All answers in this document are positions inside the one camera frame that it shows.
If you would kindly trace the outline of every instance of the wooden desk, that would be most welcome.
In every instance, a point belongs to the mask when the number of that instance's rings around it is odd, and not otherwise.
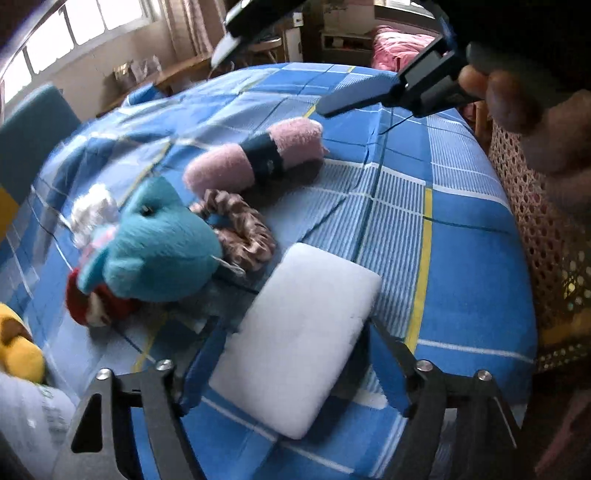
[[[115,100],[109,103],[106,107],[104,107],[97,115],[97,118],[106,115],[110,111],[116,109],[123,103],[123,100],[135,89],[146,85],[148,83],[153,83],[154,86],[165,93],[166,95],[170,95],[172,93],[171,86],[176,82],[179,82],[186,78],[191,78],[195,76],[197,73],[203,73],[203,78],[207,78],[207,75],[210,72],[210,59],[211,55],[201,55],[193,57],[192,59],[188,59],[185,61],[180,61],[175,63],[174,65],[164,69],[161,72],[153,73],[152,75],[148,75],[141,83],[136,85],[134,88],[128,90],[125,93],[119,95]]]

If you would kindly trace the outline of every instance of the window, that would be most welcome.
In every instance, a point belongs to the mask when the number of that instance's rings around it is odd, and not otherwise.
[[[98,37],[105,31],[99,4],[94,0],[68,0],[66,11],[72,26],[74,40],[78,45]]]
[[[9,102],[43,70],[89,40],[147,17],[151,0],[67,0],[31,35],[3,80]]]
[[[431,16],[428,10],[415,2],[411,2],[411,0],[374,0],[374,5],[377,7],[396,8]]]
[[[31,73],[27,68],[25,56],[20,52],[4,74],[4,99],[8,102],[23,87],[31,83]]]
[[[62,11],[57,11],[40,26],[27,42],[27,53],[35,73],[45,70],[74,48]]]
[[[143,15],[138,0],[99,0],[99,5],[109,30],[141,18]]]

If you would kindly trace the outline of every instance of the scrunchie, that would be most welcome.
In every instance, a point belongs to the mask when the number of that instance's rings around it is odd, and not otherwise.
[[[222,244],[224,259],[245,271],[258,270],[275,252],[275,240],[262,215],[236,193],[206,190],[204,199],[190,210],[206,220],[212,213],[227,216],[233,229],[213,228]]]

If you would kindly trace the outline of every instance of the pink blanket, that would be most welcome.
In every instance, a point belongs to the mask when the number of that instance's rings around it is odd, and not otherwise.
[[[434,38],[431,35],[402,33],[387,25],[376,27],[374,34],[374,58],[371,66],[391,72],[399,72]]]

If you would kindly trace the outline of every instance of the teal stuffed animal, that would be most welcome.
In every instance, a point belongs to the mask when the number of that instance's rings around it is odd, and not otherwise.
[[[197,292],[219,266],[222,247],[163,177],[144,180],[121,213],[108,244],[82,267],[78,288],[105,283],[120,299],[180,300]]]

